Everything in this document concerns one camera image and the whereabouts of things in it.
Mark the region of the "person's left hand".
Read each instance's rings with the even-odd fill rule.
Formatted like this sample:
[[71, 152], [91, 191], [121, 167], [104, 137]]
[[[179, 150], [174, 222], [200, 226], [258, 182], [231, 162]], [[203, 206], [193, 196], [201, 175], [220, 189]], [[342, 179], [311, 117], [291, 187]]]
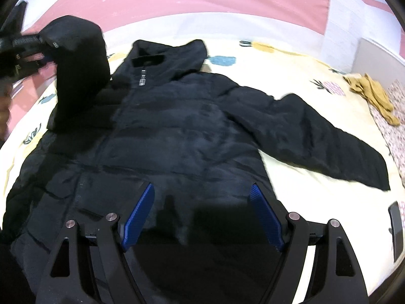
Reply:
[[0, 138], [4, 140], [8, 130], [8, 120], [10, 118], [11, 98], [2, 96], [0, 101]]

